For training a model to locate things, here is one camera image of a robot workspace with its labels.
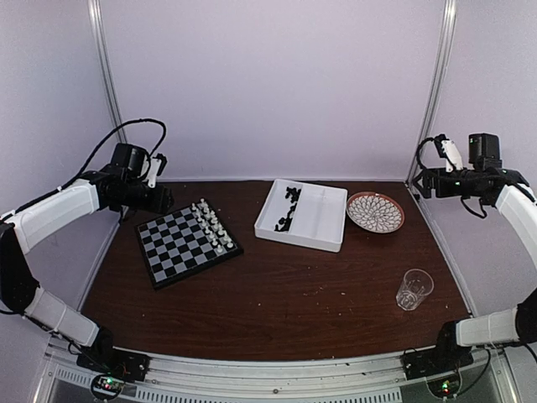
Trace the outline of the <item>black white chess board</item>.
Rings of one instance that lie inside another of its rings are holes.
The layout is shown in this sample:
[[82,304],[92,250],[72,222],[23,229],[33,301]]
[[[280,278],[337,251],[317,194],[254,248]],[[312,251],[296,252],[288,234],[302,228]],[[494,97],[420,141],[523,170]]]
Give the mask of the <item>black white chess board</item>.
[[[209,201],[208,203],[218,216],[217,209]],[[219,216],[236,248],[218,254],[208,246],[200,247],[188,226],[188,221],[193,219],[190,205],[139,224],[135,229],[143,261],[155,290],[173,285],[243,254],[243,247]]]

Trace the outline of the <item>white plastic compartment tray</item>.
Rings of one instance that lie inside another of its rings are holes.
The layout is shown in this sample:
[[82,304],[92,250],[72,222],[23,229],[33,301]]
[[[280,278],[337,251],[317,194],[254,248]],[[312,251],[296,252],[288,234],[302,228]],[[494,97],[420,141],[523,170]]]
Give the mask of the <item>white plastic compartment tray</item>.
[[[300,199],[290,230],[277,233],[274,225],[289,209],[284,198],[287,186],[299,187]],[[257,238],[337,253],[344,238],[346,204],[343,188],[277,179],[254,223],[254,233]]]

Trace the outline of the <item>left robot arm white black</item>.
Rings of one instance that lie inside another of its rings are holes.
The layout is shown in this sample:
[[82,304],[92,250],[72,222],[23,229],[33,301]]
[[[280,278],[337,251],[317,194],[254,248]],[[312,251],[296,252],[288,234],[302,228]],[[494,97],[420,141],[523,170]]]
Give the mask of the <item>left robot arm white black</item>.
[[157,182],[166,165],[163,154],[151,155],[141,147],[118,144],[102,169],[84,170],[48,196],[1,217],[2,303],[9,313],[32,319],[88,348],[87,357],[103,373],[120,366],[120,353],[99,340],[102,327],[40,285],[26,256],[50,235],[95,212],[166,213],[174,199],[171,190]]

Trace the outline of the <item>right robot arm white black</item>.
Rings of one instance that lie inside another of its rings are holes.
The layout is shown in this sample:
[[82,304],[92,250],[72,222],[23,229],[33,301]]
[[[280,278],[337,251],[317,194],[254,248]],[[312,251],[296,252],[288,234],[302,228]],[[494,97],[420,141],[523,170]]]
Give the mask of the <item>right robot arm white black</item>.
[[[468,136],[468,163],[455,142],[441,133],[422,139],[415,151],[419,172],[413,187],[424,199],[457,198],[474,217],[484,219],[491,207],[536,264],[536,192],[517,170],[503,167],[499,137]],[[448,370],[463,349],[485,345],[528,345],[536,342],[536,290],[516,306],[478,317],[448,322],[430,352],[435,369]]]

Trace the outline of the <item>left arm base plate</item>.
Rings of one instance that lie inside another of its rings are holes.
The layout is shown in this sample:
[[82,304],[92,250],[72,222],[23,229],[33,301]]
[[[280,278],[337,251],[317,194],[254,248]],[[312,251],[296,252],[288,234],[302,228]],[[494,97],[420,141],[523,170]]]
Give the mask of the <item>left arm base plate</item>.
[[96,359],[89,359],[81,353],[76,364],[79,367],[95,372],[110,374],[126,382],[142,382],[149,369],[150,357],[142,353],[133,353],[121,349],[114,349],[112,357],[104,364]]

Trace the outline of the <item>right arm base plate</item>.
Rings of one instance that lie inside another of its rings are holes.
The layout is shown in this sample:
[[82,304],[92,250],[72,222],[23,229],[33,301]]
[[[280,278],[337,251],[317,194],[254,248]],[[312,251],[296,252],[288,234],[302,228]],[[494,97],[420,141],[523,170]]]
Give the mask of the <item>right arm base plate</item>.
[[407,380],[455,371],[474,362],[471,350],[468,348],[451,356],[440,356],[436,348],[416,350],[404,353],[401,360]]

